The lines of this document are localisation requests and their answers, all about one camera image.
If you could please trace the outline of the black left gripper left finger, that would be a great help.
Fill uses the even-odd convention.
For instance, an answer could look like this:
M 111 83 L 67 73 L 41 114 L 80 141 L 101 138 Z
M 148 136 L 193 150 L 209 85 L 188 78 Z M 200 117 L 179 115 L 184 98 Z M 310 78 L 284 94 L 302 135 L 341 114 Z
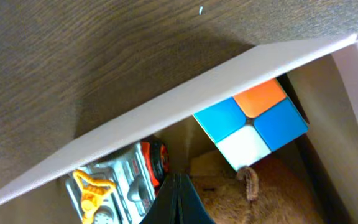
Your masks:
M 177 216 L 177 175 L 170 174 L 164 180 L 157 198 L 140 224 L 174 224 Z

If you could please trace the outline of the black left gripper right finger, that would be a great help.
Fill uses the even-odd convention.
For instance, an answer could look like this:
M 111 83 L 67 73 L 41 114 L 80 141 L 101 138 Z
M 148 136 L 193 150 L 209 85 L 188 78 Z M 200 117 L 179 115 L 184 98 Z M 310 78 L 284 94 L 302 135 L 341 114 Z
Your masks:
M 177 221 L 179 224 L 214 224 L 205 210 L 190 178 L 177 175 Z

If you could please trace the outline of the red grey toy truck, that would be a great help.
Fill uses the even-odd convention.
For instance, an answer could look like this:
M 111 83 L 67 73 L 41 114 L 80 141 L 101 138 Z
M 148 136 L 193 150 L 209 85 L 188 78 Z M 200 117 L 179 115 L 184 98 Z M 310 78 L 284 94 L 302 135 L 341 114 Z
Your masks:
M 168 170 L 167 147 L 151 136 L 77 168 L 65 186 L 83 223 L 140 223 Z

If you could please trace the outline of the brown plush capybara toy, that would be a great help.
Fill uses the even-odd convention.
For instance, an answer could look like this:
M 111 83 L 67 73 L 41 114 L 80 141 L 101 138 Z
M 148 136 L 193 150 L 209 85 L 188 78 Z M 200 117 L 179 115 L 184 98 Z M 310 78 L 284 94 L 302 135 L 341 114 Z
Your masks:
M 190 162 L 190 179 L 215 223 L 322 223 L 307 186 L 266 157 L 235 171 L 218 151 Z

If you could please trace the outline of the multicolour puzzle cube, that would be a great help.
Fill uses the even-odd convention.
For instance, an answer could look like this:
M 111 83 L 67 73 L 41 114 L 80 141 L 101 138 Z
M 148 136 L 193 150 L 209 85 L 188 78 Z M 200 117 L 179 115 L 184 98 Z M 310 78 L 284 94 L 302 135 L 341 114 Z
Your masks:
M 309 130 L 276 78 L 193 117 L 235 171 L 258 162 Z

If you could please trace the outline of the pink cardboard box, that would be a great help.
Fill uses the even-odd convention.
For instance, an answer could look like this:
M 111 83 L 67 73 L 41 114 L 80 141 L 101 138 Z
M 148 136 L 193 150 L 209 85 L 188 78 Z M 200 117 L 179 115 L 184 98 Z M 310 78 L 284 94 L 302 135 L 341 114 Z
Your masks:
M 193 114 L 274 78 L 309 130 L 266 157 L 307 186 L 322 223 L 358 223 L 358 33 L 254 47 L 104 123 L 0 187 L 0 222 L 83 223 L 67 175 L 151 136 L 167 147 L 166 177 L 190 178 L 191 160 L 218 150 Z

